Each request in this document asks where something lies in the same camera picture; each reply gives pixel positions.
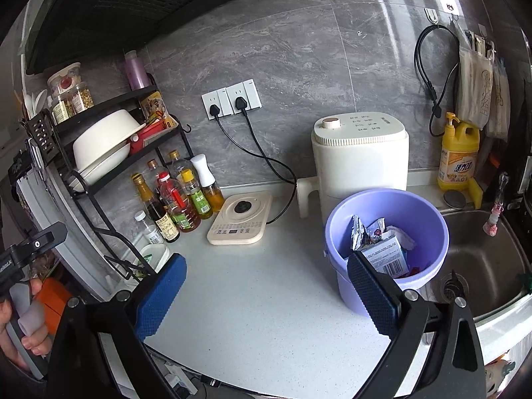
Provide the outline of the person's left hand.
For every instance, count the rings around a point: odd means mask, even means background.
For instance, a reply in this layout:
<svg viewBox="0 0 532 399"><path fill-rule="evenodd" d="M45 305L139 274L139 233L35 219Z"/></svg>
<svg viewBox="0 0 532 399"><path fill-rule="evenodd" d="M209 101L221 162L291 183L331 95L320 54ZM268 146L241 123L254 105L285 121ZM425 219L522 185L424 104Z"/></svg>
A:
<svg viewBox="0 0 532 399"><path fill-rule="evenodd" d="M8 333L7 326L13 318L12 303L5 298L1 301L1 351L5 357L26 373L33 370L34 364L29 362L29 355L39 357L42 361L52 349L52 339L49 329L40 315L28 315L23 319L25 326L15 323L23 333L31 333L13 341Z"/></svg>

